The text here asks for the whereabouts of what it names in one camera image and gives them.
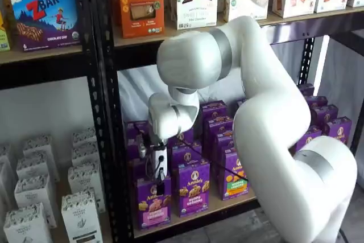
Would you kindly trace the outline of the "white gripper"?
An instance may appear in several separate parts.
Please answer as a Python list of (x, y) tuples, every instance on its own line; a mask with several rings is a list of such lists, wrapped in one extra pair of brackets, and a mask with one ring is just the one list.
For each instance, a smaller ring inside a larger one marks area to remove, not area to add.
[(152, 147), (152, 171), (156, 182), (156, 195), (165, 193), (165, 177), (168, 172), (168, 154), (166, 144), (160, 143)]

